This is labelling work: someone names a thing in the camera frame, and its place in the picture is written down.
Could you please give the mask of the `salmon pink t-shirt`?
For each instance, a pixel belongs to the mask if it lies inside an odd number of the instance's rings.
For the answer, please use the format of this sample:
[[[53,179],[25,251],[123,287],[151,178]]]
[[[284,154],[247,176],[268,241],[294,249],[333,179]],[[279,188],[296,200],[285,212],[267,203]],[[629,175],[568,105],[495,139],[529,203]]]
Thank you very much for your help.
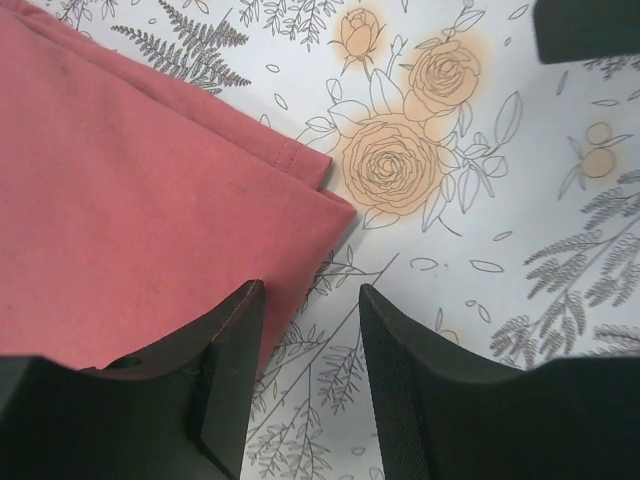
[[[330,159],[1,5],[1,350],[103,366],[266,286],[267,361],[352,223]]]

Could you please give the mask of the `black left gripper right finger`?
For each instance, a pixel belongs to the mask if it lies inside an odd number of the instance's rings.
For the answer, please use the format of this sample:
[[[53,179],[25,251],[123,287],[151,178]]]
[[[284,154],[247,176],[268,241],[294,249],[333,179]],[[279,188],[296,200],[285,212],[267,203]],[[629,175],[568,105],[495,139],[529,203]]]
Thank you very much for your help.
[[[389,479],[635,479],[639,361],[508,367],[445,339],[373,286],[359,319]]]

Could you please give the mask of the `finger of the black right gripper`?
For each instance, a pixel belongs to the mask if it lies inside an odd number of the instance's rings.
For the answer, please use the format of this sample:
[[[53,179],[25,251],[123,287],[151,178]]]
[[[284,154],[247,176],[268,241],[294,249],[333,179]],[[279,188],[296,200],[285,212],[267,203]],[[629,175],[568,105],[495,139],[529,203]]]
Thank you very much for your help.
[[[532,17],[543,64],[639,52],[637,0],[538,0]]]

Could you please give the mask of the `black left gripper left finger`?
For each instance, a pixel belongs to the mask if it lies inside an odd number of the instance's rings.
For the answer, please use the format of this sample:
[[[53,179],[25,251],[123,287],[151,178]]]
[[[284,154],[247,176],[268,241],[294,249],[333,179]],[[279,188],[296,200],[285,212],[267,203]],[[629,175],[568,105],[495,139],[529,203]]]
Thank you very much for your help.
[[[5,479],[237,479],[258,371],[265,288],[103,369],[1,360]]]

